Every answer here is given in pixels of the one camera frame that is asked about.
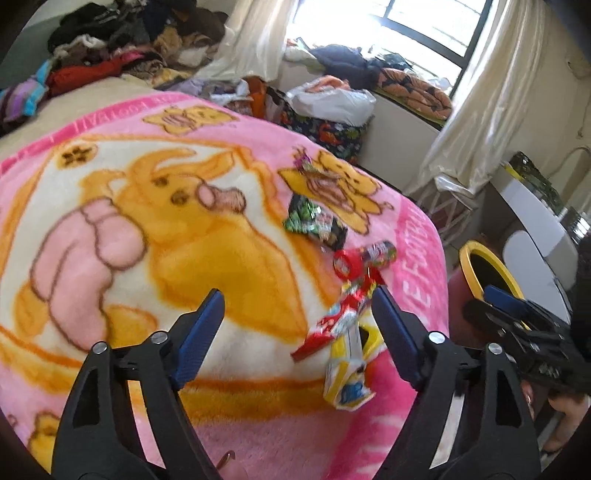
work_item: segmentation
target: plastic bag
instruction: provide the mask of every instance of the plastic bag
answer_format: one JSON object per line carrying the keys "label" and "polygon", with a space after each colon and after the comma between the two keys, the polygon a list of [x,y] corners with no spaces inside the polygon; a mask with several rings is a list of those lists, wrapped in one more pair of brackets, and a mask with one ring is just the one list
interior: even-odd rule
{"label": "plastic bag", "polygon": [[285,95],[285,99],[294,112],[361,127],[374,113],[376,99],[367,90],[326,89],[319,93],[307,93],[306,90],[319,82],[319,79],[296,87]]}
{"label": "plastic bag", "polygon": [[227,106],[230,102],[236,102],[238,100],[252,102],[252,98],[248,95],[250,90],[246,80],[238,80],[235,84],[227,82],[234,86],[234,92],[224,92],[222,88],[216,87],[216,85],[222,85],[223,82],[210,82],[203,91],[209,93],[209,100],[219,106]]}

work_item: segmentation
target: candy wrapper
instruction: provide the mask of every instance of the candy wrapper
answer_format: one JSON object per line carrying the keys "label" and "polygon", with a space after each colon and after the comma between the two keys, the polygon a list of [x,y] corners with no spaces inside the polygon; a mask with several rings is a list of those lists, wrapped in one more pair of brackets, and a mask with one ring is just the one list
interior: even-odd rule
{"label": "candy wrapper", "polygon": [[339,250],[335,253],[333,267],[343,281],[354,280],[369,267],[385,268],[396,260],[396,247],[384,240],[368,247]]}
{"label": "candy wrapper", "polygon": [[312,158],[308,155],[305,148],[296,148],[294,154],[294,167],[300,172],[305,173],[308,178],[317,179],[331,179],[336,180],[339,178],[334,172],[331,171],[320,171],[314,166]]}
{"label": "candy wrapper", "polygon": [[365,368],[360,330],[353,325],[330,347],[324,379],[324,399],[337,410],[357,410],[375,393],[365,386]]}
{"label": "candy wrapper", "polygon": [[303,345],[291,354],[293,360],[299,362],[307,358],[356,326],[369,307],[375,289],[383,283],[379,271],[370,268],[359,281],[349,284],[327,314],[310,329]]}
{"label": "candy wrapper", "polygon": [[283,226],[288,232],[309,235],[335,251],[343,248],[348,231],[338,218],[297,193],[291,198],[289,217]]}
{"label": "candy wrapper", "polygon": [[382,333],[379,331],[373,315],[371,315],[371,309],[366,310],[359,319],[359,334],[363,347],[363,360],[367,364],[371,363],[379,354],[386,351],[384,337],[382,337]]}

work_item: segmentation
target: metal screw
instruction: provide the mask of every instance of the metal screw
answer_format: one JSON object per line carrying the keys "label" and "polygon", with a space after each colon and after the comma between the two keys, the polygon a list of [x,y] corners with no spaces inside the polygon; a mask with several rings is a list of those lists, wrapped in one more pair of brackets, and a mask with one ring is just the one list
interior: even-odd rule
{"label": "metal screw", "polygon": [[97,342],[92,346],[93,353],[100,355],[103,352],[106,352],[107,344],[105,342]]}
{"label": "metal screw", "polygon": [[445,335],[443,335],[440,332],[431,332],[429,333],[429,340],[431,340],[433,343],[436,343],[437,345],[445,342]]}
{"label": "metal screw", "polygon": [[150,337],[150,340],[152,340],[152,343],[159,345],[168,340],[168,334],[166,332],[155,332]]}
{"label": "metal screw", "polygon": [[494,353],[495,355],[500,355],[501,353],[503,353],[503,347],[498,343],[491,343],[488,346],[488,349],[491,353]]}

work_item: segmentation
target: blue gripper pad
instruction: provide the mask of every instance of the blue gripper pad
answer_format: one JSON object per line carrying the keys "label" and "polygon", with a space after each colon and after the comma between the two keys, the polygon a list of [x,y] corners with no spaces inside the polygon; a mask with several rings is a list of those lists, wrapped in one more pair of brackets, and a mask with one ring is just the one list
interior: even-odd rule
{"label": "blue gripper pad", "polygon": [[484,301],[505,312],[514,319],[523,319],[528,312],[527,304],[500,288],[488,285],[484,289]]}
{"label": "blue gripper pad", "polygon": [[[422,344],[416,344],[415,338],[406,328],[401,316],[402,314],[409,316],[411,314],[402,313],[390,293],[383,287],[374,292],[372,312],[400,378],[410,383],[413,388],[419,388],[423,381],[419,370],[421,365],[419,348],[422,348]],[[416,330],[418,332],[424,331],[424,335],[426,335],[427,331],[421,321],[416,316],[413,315],[413,317],[417,322]]]}
{"label": "blue gripper pad", "polygon": [[222,324],[226,310],[223,294],[216,291],[206,302],[198,311],[189,314],[198,318],[178,349],[177,369],[172,376],[173,385],[177,390],[182,389],[197,376],[213,338]]}

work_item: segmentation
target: pink blanket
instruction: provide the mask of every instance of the pink blanket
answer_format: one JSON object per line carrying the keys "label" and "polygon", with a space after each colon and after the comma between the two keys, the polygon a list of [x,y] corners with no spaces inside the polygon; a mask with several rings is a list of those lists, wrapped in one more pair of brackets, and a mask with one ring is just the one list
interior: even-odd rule
{"label": "pink blanket", "polygon": [[[334,180],[296,170],[302,150]],[[415,394],[382,353],[368,366],[375,398],[336,411],[322,397],[328,351],[291,360],[341,286],[331,255],[282,227],[294,192],[348,225],[346,247],[393,242],[389,290],[447,332],[443,250],[427,217],[276,125],[155,93],[0,164],[0,407],[44,467],[93,343],[138,343],[216,287],[226,319],[181,392],[213,461],[233,449],[251,478],[372,478]],[[161,464],[137,385],[131,395],[148,459]]]}

